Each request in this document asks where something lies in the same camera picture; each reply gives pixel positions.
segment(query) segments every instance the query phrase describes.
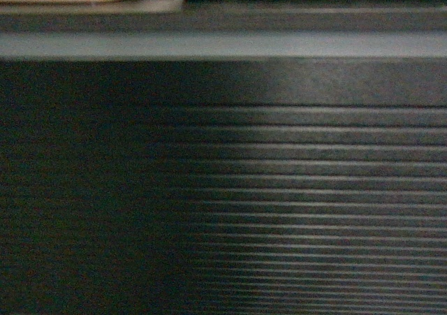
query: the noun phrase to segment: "grooved panel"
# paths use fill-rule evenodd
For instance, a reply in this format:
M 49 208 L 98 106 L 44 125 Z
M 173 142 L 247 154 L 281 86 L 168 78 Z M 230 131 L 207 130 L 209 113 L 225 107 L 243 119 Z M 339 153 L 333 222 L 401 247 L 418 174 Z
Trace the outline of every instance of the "grooved panel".
M 447 314 L 446 72 L 3 63 L 0 313 Z

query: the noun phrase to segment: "black plastic surface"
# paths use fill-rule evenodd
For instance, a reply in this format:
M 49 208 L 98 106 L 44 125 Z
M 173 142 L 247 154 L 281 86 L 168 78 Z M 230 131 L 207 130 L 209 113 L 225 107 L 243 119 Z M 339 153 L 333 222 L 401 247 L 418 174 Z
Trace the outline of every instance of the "black plastic surface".
M 447 63 L 3 63 L 0 310 L 443 314 Z

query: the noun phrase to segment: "ventilation grille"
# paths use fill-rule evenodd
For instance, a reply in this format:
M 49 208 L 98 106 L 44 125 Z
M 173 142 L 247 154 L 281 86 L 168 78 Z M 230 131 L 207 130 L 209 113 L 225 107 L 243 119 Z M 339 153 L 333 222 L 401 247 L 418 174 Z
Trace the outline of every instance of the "ventilation grille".
M 447 312 L 447 110 L 152 114 L 193 281 L 179 314 Z

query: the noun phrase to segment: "dark gray panel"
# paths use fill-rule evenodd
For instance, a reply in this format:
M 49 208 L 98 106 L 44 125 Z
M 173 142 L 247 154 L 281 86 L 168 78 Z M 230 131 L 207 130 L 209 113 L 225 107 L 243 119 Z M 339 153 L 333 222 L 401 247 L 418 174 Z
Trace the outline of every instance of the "dark gray panel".
M 445 313 L 445 66 L 4 64 L 2 307 Z

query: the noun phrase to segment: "ribbed surface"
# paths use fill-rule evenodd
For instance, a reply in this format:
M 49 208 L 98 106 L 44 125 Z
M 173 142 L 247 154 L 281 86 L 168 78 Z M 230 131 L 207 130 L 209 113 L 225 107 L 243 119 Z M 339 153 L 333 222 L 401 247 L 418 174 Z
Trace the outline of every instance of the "ribbed surface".
M 153 113 L 192 314 L 447 312 L 447 110 Z
M 5 67 L 7 312 L 447 314 L 445 64 L 232 65 Z

